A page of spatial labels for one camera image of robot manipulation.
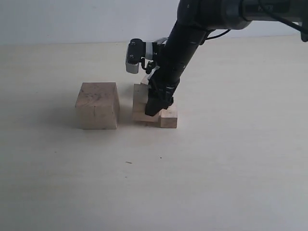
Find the black cable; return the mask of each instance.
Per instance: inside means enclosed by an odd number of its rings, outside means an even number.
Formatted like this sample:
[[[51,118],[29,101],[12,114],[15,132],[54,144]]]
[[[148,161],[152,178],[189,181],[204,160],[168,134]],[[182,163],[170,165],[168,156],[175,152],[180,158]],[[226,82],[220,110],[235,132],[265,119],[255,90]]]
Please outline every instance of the black cable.
[[[212,37],[208,37],[206,40],[210,40],[210,39],[217,39],[221,36],[224,36],[225,34],[229,33],[231,30],[226,30],[225,32],[219,34],[219,35],[216,35],[216,36],[212,36]]]
[[[290,27],[292,27],[293,29],[298,30],[298,31],[300,31],[300,32],[302,32],[302,33],[308,35],[308,30],[307,30],[307,29],[305,29],[305,28],[303,28],[302,26],[299,26],[299,25],[297,25],[297,24],[295,24],[295,23],[293,23],[293,22],[291,22],[291,21],[289,21],[289,20],[286,20],[286,19],[284,19],[284,18],[282,18],[282,17],[280,17],[280,16],[278,16],[278,15],[273,14],[273,13],[270,12],[268,9],[266,9],[266,7],[263,5],[263,3],[261,2],[261,0],[258,0],[258,3],[259,3],[259,5],[260,5],[260,7],[262,8],[262,10],[263,10],[265,13],[267,13],[270,17],[272,17],[273,19],[275,19],[276,21],[281,22],[281,23],[283,23],[283,24],[286,24],[287,26],[290,26]]]

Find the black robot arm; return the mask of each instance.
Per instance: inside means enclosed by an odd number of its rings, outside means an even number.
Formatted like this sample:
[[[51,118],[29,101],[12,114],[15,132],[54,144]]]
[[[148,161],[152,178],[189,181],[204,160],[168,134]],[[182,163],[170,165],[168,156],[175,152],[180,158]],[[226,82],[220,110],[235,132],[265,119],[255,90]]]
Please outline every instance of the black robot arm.
[[[180,0],[177,21],[167,39],[152,43],[132,39],[127,71],[138,73],[141,63],[150,74],[145,114],[154,116],[173,104],[182,73],[213,31],[241,30],[252,21],[279,21],[301,31],[306,42],[308,0]]]

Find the white wall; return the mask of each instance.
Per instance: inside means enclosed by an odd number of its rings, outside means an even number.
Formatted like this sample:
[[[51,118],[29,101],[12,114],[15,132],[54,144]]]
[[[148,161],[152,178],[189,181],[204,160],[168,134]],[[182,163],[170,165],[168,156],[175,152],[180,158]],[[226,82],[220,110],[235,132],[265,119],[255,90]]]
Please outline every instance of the white wall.
[[[152,40],[168,36],[179,0],[0,0],[0,44]],[[228,36],[290,35],[255,22]]]

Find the cable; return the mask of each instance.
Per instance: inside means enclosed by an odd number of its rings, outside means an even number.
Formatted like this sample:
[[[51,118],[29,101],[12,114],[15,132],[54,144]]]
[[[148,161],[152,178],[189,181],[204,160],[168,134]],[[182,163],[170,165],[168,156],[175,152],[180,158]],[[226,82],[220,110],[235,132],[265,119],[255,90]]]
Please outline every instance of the cable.
[[[281,23],[283,23],[283,24],[286,24],[287,26],[290,26],[290,27],[292,27],[293,29],[298,30],[298,31],[300,31],[300,32],[302,32],[302,33],[308,35],[308,30],[307,30],[307,29],[305,29],[305,28],[303,28],[302,26],[299,26],[299,25],[297,25],[297,24],[295,24],[295,23],[292,23],[291,21],[286,20],[286,19],[284,19],[284,18],[282,18],[282,17],[280,17],[280,16],[278,16],[278,15],[273,14],[273,13],[270,12],[268,9],[266,9],[266,7],[263,5],[263,3],[261,2],[261,0],[258,0],[258,3],[259,3],[259,5],[260,5],[260,7],[262,8],[262,10],[263,10],[265,13],[267,13],[270,17],[272,17],[273,19],[275,19],[276,21],[281,22]]]
[[[210,40],[210,39],[217,39],[221,36],[224,36],[225,34],[228,34],[231,30],[226,30],[225,32],[221,33],[220,35],[216,35],[216,36],[212,36],[212,37],[208,37],[206,40]]]

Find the white table surface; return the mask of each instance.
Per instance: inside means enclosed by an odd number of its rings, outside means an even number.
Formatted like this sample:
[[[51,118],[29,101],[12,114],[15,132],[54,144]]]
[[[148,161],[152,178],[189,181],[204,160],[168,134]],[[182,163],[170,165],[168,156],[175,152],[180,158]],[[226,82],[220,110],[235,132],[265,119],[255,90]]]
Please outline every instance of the white table surface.
[[[0,47],[0,230],[308,230],[308,44],[222,38],[175,94],[179,128],[131,122],[126,44]],[[82,82],[117,82],[118,130],[82,131]]]

